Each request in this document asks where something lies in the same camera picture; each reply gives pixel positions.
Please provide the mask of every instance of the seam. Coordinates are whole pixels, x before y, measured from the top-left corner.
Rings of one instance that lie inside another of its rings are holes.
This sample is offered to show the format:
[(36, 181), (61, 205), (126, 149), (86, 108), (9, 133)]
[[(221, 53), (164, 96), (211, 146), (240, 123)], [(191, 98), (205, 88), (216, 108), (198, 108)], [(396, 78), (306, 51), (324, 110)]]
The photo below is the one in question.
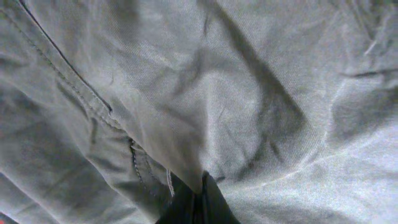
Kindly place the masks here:
[(132, 153), (132, 164), (133, 164), (133, 166), (134, 166), (134, 168), (136, 170), (136, 174), (138, 176), (139, 182), (143, 186), (144, 190), (146, 190), (150, 195), (152, 195), (152, 196), (154, 196), (156, 198), (159, 198), (155, 193), (151, 192), (147, 188), (146, 184), (142, 180), (141, 173), (139, 172), (139, 169), (138, 169), (138, 166), (137, 166), (136, 150), (132, 146), (134, 143), (135, 143), (134, 140), (130, 139), (130, 150), (131, 150), (131, 153)]
[(162, 183), (161, 183), (161, 181), (152, 173), (152, 168), (151, 168), (151, 166), (149, 165), (149, 162), (148, 162), (148, 154), (144, 151), (144, 153), (145, 153), (145, 162), (146, 162), (146, 164), (147, 164), (147, 167), (148, 167), (148, 171), (149, 171), (149, 174), (150, 174), (150, 176), (156, 181), (156, 182), (158, 182), (158, 183), (160, 183), (161, 185), (163, 185)]
[(80, 99), (80, 101), (86, 105), (87, 107), (89, 107), (89, 109), (94, 113), (94, 115), (99, 118), (102, 122), (104, 122), (105, 124), (107, 124), (108, 126), (110, 126), (111, 128), (117, 129), (117, 130), (122, 130), (121, 128), (115, 127), (114, 125), (108, 123), (108, 121), (106, 120), (106, 118), (104, 118), (103, 116), (101, 116), (99, 114), (98, 111), (96, 111), (86, 100), (85, 98), (82, 96), (82, 94), (80, 93), (80, 91), (55, 67), (55, 65), (50, 61), (50, 59), (43, 53), (43, 51), (41, 51), (38, 46), (36, 46), (33, 41), (31, 41), (28, 36), (19, 28), (19, 26), (2, 10), (0, 9), (0, 11), (5, 15), (5, 18), (7, 19), (7, 21), (14, 26), (19, 33), (22, 34), (23, 39), (33, 48), (37, 51), (37, 53), (47, 62), (47, 64), (57, 73), (58, 77), (61, 78), (61, 80), (63, 80), (77, 95), (78, 98)]
[(170, 170), (167, 169), (166, 174), (167, 174), (167, 185), (169, 186), (169, 190), (172, 197), (174, 197), (174, 188), (173, 188), (172, 175)]

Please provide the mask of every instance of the black object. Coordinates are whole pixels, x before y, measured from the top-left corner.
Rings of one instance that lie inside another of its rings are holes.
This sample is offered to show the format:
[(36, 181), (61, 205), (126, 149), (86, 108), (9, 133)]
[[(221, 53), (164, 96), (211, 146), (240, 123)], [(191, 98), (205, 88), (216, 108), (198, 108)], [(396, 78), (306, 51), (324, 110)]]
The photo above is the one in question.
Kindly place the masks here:
[(209, 173), (203, 175), (201, 194), (180, 184), (173, 202), (156, 224), (240, 224)]

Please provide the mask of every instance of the gray fabric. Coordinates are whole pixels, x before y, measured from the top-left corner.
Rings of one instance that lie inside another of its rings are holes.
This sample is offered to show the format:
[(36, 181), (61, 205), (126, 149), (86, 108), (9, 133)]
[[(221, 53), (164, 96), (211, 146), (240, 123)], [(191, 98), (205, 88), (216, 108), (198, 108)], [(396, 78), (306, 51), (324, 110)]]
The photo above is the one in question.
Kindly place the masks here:
[(154, 223), (203, 170), (242, 223), (394, 223), (378, 1), (1, 1), (0, 212)]

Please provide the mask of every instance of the stitching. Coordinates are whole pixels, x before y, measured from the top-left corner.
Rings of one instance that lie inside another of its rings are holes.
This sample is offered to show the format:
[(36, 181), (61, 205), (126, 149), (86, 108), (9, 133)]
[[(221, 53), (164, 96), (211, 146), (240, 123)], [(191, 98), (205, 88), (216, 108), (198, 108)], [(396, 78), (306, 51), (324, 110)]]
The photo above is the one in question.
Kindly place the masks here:
[(150, 167), (149, 162), (148, 162), (148, 154), (147, 154), (145, 151), (144, 151), (144, 153), (145, 153), (145, 162), (146, 162), (146, 164), (147, 164), (147, 167), (148, 167), (148, 171), (149, 171), (150, 176), (151, 176), (154, 180), (156, 180), (156, 182), (158, 182), (158, 183), (160, 183), (161, 185), (163, 185), (163, 184), (161, 183), (161, 181), (152, 173), (152, 168)]
[(142, 186), (144, 187), (144, 190), (148, 191), (150, 195), (152, 195), (152, 196), (158, 198), (158, 196), (157, 196), (155, 193), (151, 192), (151, 191), (147, 188), (146, 184), (145, 184), (144, 181), (142, 180), (141, 173), (139, 172), (139, 169), (138, 169), (138, 166), (137, 166), (136, 150), (135, 150), (135, 149), (133, 148), (133, 146), (132, 146), (134, 143), (135, 143), (134, 140), (130, 139), (130, 150), (131, 150), (131, 153), (132, 153), (132, 164), (134, 165), (134, 168), (135, 168), (135, 170), (136, 170), (136, 173), (137, 173), (139, 182), (140, 182), (140, 184), (142, 184)]
[(167, 185), (169, 186), (170, 193), (171, 193), (172, 197), (174, 197), (174, 188), (173, 188), (171, 172), (167, 169), (166, 174), (167, 174)]
[(115, 127), (114, 125), (108, 123), (108, 121), (101, 116), (98, 111), (96, 111), (86, 100), (85, 98), (81, 95), (80, 91), (72, 84), (70, 83), (70, 81), (55, 67), (55, 65), (50, 61), (50, 59), (43, 53), (43, 51), (41, 51), (34, 43), (33, 41), (31, 41), (28, 36), (18, 27), (18, 25), (2, 10), (0, 9), (0, 11), (5, 15), (7, 21), (14, 26), (19, 33), (22, 34), (22, 37), (25, 39), (25, 41), (31, 46), (33, 47), (37, 53), (45, 60), (45, 62), (57, 73), (58, 77), (60, 77), (70, 88), (72, 88), (73, 91), (75, 91), (75, 93), (78, 95), (79, 99), (81, 100), (81, 102), (83, 104), (85, 104), (87, 107), (89, 107), (90, 110), (92, 110), (92, 112), (94, 113), (94, 115), (99, 118), (100, 120), (102, 120), (102, 122), (104, 122), (105, 124), (107, 124), (108, 126), (110, 126), (111, 128), (117, 129), (117, 130), (122, 130), (120, 128)]

